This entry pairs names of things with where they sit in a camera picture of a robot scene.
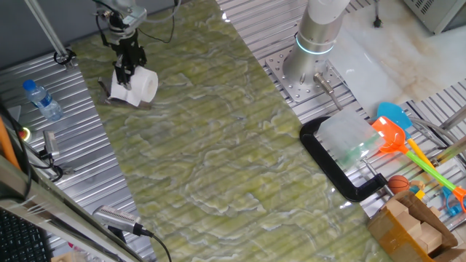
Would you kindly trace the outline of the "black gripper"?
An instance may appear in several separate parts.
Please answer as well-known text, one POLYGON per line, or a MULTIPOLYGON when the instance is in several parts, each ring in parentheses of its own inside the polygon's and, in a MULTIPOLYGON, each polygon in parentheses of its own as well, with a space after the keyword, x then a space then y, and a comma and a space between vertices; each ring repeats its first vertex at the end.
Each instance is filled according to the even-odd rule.
POLYGON ((114 64, 116 80, 126 90, 131 90, 130 80, 134 75, 135 67, 146 64, 146 53, 138 43, 138 32, 134 31, 131 36, 119 39, 115 35, 111 35, 110 46, 117 57, 122 56, 122 65, 114 64))

